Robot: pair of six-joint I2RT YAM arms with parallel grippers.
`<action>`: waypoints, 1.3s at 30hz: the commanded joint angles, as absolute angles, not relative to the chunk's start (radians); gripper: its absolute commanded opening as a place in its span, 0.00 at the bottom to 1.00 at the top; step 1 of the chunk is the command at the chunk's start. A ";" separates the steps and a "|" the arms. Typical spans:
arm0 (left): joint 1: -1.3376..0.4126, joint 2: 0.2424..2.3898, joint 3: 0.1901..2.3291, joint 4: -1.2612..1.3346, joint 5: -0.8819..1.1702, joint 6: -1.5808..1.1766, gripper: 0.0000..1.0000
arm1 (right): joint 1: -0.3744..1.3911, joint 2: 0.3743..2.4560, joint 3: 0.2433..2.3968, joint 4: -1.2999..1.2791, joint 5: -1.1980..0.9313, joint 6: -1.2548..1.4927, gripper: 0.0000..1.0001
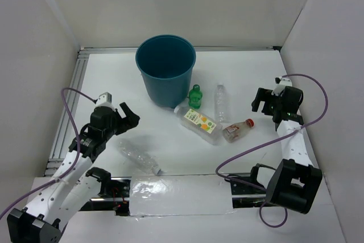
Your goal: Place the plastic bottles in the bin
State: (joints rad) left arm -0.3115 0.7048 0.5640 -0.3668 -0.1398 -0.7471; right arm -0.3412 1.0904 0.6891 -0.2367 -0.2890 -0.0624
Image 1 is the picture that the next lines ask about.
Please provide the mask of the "clear bottle white cap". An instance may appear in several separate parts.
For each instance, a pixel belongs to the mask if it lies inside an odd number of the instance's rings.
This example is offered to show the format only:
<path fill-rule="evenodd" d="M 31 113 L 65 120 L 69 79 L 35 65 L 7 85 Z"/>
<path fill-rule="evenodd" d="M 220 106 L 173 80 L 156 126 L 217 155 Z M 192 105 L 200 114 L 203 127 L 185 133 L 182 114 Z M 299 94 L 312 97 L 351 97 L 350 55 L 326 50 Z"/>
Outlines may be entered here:
<path fill-rule="evenodd" d="M 223 83 L 218 83 L 214 91 L 214 116 L 220 123 L 230 122 L 229 94 Z"/>

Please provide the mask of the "green plastic bottle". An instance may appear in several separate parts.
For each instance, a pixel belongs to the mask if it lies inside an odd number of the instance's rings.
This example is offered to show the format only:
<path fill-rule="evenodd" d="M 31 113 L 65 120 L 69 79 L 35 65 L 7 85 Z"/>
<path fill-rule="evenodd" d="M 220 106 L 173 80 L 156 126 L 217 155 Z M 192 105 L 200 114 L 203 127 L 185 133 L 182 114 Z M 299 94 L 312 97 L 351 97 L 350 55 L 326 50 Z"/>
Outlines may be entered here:
<path fill-rule="evenodd" d="M 188 93 L 188 105 L 194 109 L 200 109 L 202 103 L 202 91 L 198 84 L 195 84 Z"/>

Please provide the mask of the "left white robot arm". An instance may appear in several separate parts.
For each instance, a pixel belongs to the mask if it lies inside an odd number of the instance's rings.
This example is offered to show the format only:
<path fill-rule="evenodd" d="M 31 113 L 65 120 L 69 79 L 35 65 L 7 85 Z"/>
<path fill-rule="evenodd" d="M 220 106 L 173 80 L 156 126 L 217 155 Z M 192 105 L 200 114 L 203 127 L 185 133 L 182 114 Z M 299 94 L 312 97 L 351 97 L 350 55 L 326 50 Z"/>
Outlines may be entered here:
<path fill-rule="evenodd" d="M 23 209 L 11 210 L 7 216 L 11 242 L 59 242 L 85 203 L 111 193 L 110 172 L 94 162 L 110 138 L 137 127 L 140 120 L 125 102 L 120 107 L 124 117 L 110 103 L 97 104 L 48 185 Z"/>

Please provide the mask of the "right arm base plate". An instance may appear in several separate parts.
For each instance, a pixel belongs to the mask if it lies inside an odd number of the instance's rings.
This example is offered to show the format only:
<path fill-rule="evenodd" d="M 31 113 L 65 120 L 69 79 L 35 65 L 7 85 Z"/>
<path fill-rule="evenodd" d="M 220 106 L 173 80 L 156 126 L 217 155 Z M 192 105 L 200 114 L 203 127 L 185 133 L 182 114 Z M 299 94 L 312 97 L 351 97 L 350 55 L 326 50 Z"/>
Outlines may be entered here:
<path fill-rule="evenodd" d="M 230 183 L 231 195 L 232 195 L 232 205 L 234 209 L 237 208 L 258 208 L 265 201 L 265 192 L 258 188 L 236 182 L 230 178 L 243 180 L 254 184 L 259 187 L 263 187 L 257 181 L 258 171 L 256 168 L 252 168 L 250 174 L 229 174 L 225 181 Z"/>

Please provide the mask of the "crushed clear plastic bottle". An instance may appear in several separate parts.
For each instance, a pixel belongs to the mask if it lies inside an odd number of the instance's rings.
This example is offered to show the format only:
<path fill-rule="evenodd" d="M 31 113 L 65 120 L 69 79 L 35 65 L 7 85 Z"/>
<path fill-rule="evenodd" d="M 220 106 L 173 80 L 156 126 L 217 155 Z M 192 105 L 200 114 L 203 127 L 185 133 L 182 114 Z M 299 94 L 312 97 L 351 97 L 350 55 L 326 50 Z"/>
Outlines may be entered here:
<path fill-rule="evenodd" d="M 141 150 L 129 140 L 121 139 L 118 149 L 123 156 L 135 164 L 142 172 L 155 176 L 160 176 L 162 174 L 162 169 L 157 161 L 150 154 Z"/>

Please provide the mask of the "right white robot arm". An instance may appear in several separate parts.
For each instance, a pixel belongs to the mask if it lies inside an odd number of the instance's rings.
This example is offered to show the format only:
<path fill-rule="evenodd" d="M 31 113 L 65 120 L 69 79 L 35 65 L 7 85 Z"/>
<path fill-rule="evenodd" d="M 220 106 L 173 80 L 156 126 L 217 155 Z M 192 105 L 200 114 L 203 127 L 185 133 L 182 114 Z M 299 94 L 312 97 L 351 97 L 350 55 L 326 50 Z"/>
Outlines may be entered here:
<path fill-rule="evenodd" d="M 262 113 L 271 116 L 279 137 L 293 136 L 280 141 L 282 161 L 277 168 L 256 164 L 248 179 L 249 189 L 260 193 L 266 189 L 266 201 L 272 205 L 306 214 L 322 181 L 322 171 L 315 168 L 307 153 L 300 128 L 304 125 L 298 115 L 303 91 L 279 84 L 274 90 L 259 88 L 252 102 L 257 112 L 261 102 Z"/>

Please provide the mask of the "pineapple juice labelled bottle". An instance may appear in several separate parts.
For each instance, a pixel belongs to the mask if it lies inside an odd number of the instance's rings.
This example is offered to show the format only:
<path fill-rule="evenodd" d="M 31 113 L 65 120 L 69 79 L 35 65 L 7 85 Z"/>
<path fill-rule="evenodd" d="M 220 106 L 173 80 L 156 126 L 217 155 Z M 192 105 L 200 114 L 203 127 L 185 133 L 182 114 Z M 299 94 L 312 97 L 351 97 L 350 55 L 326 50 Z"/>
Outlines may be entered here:
<path fill-rule="evenodd" d="M 216 145 L 222 132 L 222 125 L 190 107 L 176 106 L 173 110 L 182 126 L 196 133 L 199 137 Z"/>

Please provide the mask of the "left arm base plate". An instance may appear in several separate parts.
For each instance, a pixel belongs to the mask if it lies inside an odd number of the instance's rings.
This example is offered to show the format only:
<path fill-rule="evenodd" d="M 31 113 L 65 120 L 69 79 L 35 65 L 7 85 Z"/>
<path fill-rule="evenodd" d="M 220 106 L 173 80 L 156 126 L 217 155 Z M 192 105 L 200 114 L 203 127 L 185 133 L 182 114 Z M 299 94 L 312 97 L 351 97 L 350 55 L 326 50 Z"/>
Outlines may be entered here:
<path fill-rule="evenodd" d="M 91 198 L 81 207 L 80 211 L 106 211 L 113 212 L 116 216 L 129 216 L 130 184 L 131 178 L 112 178 L 106 188 L 106 193 Z"/>

